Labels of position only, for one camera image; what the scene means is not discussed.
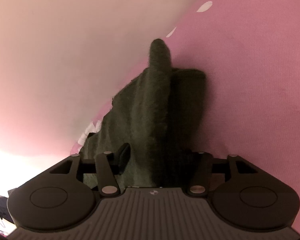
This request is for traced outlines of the pink floral bed sheet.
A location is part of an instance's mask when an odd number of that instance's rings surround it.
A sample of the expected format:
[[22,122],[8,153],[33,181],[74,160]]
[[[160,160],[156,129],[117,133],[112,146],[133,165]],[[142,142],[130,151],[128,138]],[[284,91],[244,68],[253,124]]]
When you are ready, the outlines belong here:
[[[192,146],[237,153],[300,197],[300,0],[89,0],[92,47],[121,89],[162,37],[173,62],[207,75],[207,111]],[[294,222],[300,232],[300,212]]]

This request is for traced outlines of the dark green knit sweater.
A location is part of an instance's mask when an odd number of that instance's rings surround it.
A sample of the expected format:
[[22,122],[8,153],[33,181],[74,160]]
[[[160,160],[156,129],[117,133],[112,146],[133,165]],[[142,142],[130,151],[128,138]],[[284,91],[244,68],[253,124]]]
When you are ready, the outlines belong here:
[[121,188],[178,187],[202,118],[205,89],[203,72],[173,68],[165,42],[154,40],[148,67],[113,97],[100,131],[85,141],[82,157],[94,160],[128,143],[131,157],[117,180]]

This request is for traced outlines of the dark clutter beside bed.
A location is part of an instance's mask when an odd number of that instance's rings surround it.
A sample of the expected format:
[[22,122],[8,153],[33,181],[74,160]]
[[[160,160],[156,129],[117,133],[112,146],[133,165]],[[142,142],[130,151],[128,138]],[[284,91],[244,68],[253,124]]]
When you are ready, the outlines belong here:
[[7,198],[0,196],[0,230],[8,232],[14,229],[15,224],[13,223],[7,208]]

